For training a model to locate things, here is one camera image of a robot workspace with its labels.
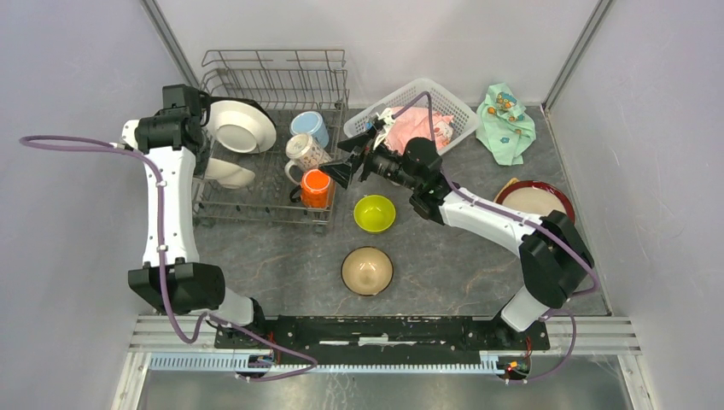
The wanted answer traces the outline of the white floral mug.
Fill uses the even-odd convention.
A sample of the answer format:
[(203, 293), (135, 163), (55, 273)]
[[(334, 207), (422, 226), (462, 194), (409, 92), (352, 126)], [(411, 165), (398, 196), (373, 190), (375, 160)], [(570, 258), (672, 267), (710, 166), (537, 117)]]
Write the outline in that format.
[(297, 167), (303, 173), (332, 161), (330, 154), (308, 133), (294, 135), (286, 144), (285, 154), (289, 161), (284, 167), (287, 178), (296, 185), (300, 180), (291, 175), (291, 168)]

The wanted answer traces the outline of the orange mug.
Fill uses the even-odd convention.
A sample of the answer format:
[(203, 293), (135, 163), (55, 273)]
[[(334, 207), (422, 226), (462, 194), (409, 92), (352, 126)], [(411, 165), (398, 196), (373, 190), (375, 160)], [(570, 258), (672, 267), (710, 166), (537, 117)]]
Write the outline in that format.
[(301, 183), (289, 193), (292, 203), (301, 203), (306, 208), (326, 209), (333, 202), (334, 181), (318, 169), (307, 171)]

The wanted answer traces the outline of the light blue cup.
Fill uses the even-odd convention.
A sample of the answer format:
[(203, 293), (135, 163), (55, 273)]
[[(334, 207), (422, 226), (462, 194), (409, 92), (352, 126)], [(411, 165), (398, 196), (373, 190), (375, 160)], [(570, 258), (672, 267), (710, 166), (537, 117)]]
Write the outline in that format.
[(330, 142), (330, 135), (324, 122), (323, 116), (317, 111), (302, 112), (289, 125), (289, 131), (293, 135), (306, 133), (325, 149)]

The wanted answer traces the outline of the cream plate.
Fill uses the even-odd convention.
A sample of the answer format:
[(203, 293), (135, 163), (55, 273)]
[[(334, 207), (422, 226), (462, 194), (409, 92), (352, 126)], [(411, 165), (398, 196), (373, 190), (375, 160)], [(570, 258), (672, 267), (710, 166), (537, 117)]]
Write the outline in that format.
[(245, 102), (213, 102), (207, 129), (223, 147), (240, 154), (265, 152), (277, 141), (272, 120), (260, 108)]

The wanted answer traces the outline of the white deep plate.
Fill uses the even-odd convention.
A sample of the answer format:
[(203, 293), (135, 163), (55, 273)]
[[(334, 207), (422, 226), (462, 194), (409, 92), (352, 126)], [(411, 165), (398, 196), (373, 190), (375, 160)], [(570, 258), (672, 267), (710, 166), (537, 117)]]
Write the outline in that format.
[(211, 158), (208, 160), (204, 179), (216, 181), (223, 188), (237, 190), (251, 185), (255, 180), (255, 173), (236, 163)]

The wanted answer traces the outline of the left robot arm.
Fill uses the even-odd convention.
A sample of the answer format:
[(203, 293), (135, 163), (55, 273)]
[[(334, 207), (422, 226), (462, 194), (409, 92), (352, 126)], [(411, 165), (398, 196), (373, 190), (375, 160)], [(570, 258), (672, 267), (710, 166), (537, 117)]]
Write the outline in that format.
[(167, 85), (162, 108), (130, 120), (122, 137), (127, 154), (144, 164), (148, 234), (142, 265), (128, 272), (130, 288), (168, 317), (208, 313), (236, 324), (237, 339), (258, 348), (268, 337), (258, 303), (229, 290), (220, 267), (202, 263), (193, 232), (192, 182), (206, 145), (203, 127), (211, 97), (189, 85)]

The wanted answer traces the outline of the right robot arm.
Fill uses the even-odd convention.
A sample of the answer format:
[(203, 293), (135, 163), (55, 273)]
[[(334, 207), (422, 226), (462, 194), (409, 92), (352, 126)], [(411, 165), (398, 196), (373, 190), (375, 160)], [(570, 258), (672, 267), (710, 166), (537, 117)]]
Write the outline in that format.
[(425, 220), (476, 234), (509, 250), (521, 263), (523, 286), (497, 313), (495, 342), (513, 349), (528, 328), (574, 296), (585, 294), (581, 283), (595, 280), (594, 261), (570, 217), (557, 210), (529, 214), (481, 198), (443, 173), (436, 144), (411, 139), (403, 153), (380, 143), (369, 130), (338, 144), (347, 158), (320, 165), (321, 172), (346, 188), (353, 176), (365, 181), (376, 174), (411, 190), (409, 202)]

